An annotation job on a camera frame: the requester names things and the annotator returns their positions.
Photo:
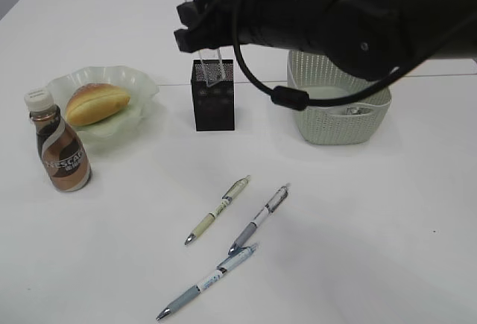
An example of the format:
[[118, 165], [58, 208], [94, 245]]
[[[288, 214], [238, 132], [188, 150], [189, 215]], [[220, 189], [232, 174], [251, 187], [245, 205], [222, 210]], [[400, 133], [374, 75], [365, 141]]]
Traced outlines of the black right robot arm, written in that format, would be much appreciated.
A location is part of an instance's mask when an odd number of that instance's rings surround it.
[[182, 52], [234, 42], [298, 50], [365, 80], [382, 79], [458, 24], [435, 56], [476, 55], [476, 0], [192, 0], [177, 12]]

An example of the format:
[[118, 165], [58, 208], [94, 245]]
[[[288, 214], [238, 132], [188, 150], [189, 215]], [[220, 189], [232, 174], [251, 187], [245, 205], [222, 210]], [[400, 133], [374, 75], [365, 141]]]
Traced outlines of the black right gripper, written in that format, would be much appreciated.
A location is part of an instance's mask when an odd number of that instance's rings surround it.
[[191, 0], [177, 6], [178, 48], [193, 53], [233, 45], [298, 49], [305, 44], [304, 0]]

